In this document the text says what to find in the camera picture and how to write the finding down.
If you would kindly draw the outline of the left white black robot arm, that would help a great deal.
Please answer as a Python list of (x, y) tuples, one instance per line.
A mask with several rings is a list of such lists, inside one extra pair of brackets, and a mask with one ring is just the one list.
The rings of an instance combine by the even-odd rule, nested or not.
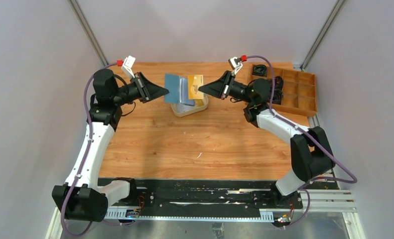
[(87, 83), (95, 92), (84, 98), (87, 117), (84, 141), (69, 176), (52, 190), (63, 221), (101, 222), (113, 204), (122, 201), (131, 206), (140, 201), (134, 179), (120, 177), (99, 187), (99, 172), (109, 142), (124, 115), (122, 106), (136, 101), (147, 103), (169, 91), (149, 81), (141, 72), (133, 74), (130, 83), (122, 86), (117, 83), (120, 79), (106, 68), (95, 72)]

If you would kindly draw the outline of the blue leather card holder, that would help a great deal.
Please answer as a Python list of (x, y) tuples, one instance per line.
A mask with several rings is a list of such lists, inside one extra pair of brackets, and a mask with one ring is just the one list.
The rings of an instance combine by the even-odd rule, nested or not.
[(164, 102), (169, 104), (182, 104), (195, 106), (195, 100), (188, 96), (188, 79), (173, 74), (164, 75), (164, 87), (169, 93), (164, 96)]

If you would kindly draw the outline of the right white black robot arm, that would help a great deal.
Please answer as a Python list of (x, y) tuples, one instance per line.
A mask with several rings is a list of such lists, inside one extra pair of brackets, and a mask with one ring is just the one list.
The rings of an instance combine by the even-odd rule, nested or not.
[(231, 96), (246, 102), (243, 109), (246, 121), (273, 133), (290, 146), (291, 170), (270, 188), (272, 205), (282, 208), (305, 183), (332, 169), (335, 163), (330, 158), (331, 148), (322, 128), (299, 125), (271, 108), (269, 101), (274, 97), (279, 79), (257, 78), (245, 85), (236, 82), (233, 72), (225, 71), (220, 79), (198, 90), (218, 99)]

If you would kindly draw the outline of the white VIP credit card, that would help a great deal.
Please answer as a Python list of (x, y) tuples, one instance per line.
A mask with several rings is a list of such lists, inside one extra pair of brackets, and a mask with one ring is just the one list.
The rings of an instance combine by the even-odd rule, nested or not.
[(182, 104), (177, 104), (176, 107), (177, 107), (177, 111), (180, 114), (184, 114), (184, 113), (190, 112), (190, 111), (192, 111), (195, 108), (194, 106), (187, 106), (187, 105), (182, 105)]

